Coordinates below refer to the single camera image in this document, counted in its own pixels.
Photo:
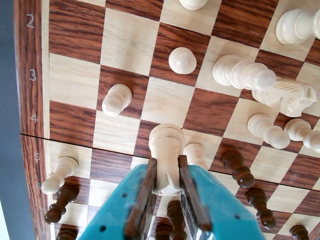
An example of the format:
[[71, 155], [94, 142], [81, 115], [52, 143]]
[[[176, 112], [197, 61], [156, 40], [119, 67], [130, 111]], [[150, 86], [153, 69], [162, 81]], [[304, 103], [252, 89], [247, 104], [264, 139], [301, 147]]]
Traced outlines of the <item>teal gripper finger with brown pad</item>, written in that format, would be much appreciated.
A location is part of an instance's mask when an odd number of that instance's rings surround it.
[[86, 227], [81, 240], [145, 240], [157, 195], [157, 160], [132, 169]]
[[263, 240], [254, 215], [211, 173], [178, 156], [180, 204], [191, 240]]

